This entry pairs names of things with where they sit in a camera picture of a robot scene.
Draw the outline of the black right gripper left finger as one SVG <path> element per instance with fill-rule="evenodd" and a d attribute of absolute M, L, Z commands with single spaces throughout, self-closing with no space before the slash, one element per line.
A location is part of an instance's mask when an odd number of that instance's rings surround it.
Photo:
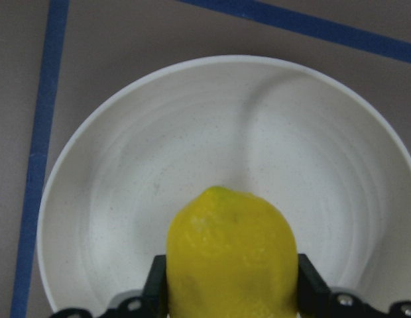
<path fill-rule="evenodd" d="M 143 317 L 158 318 L 168 316 L 165 255 L 154 257 L 141 297 Z"/>

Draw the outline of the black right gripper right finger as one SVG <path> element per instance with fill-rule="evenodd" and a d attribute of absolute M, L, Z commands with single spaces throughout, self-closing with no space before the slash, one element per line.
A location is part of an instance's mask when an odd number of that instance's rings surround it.
<path fill-rule="evenodd" d="M 327 315 L 331 290 L 305 254 L 298 255 L 297 303 L 301 314 Z"/>

